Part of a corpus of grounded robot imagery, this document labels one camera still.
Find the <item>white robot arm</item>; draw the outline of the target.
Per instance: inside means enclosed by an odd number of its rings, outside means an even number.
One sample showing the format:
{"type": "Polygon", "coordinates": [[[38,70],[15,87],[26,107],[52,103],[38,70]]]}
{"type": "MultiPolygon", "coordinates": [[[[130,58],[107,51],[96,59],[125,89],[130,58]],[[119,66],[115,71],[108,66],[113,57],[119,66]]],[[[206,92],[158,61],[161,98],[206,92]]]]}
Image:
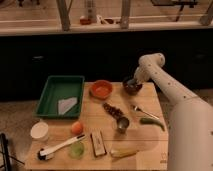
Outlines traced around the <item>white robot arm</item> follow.
{"type": "Polygon", "coordinates": [[[141,56],[132,79],[152,79],[173,105],[169,116],[167,171],[213,171],[213,106],[162,67],[165,56],[141,56]]]}

